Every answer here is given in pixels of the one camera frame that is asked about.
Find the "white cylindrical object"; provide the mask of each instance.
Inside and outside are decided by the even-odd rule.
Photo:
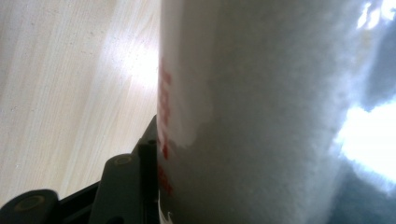
[[[378,3],[163,1],[162,224],[325,223]]]

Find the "wooden surface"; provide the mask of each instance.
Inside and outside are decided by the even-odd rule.
[[[0,206],[99,180],[156,113],[158,0],[3,0]]]

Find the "black object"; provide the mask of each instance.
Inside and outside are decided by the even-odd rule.
[[[101,181],[58,200],[26,192],[0,210],[1,224],[159,224],[157,127],[152,119],[131,154],[108,160]]]

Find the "red printed label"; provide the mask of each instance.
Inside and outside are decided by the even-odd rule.
[[[159,84],[159,109],[158,109],[158,138],[160,143],[160,149],[163,153],[163,157],[169,159],[169,140],[168,140],[168,128],[169,118],[171,114],[169,105],[169,88],[172,84],[171,75],[165,71],[163,66],[163,60],[160,64],[160,84]],[[166,191],[166,193],[172,195],[172,186],[169,183],[168,177],[161,167],[158,165],[158,182],[160,186]]]
[[[159,86],[159,139],[163,156],[168,160],[168,125],[170,117],[169,106],[169,87],[172,83],[172,77],[163,67],[163,60],[160,64],[160,86]]]
[[[171,196],[172,195],[172,186],[169,184],[168,177],[166,176],[165,172],[161,165],[158,165],[158,181],[161,187],[166,191],[166,193]]]

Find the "light wood grain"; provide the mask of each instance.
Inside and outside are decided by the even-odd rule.
[[[0,206],[99,180],[156,112],[158,0],[3,0]]]

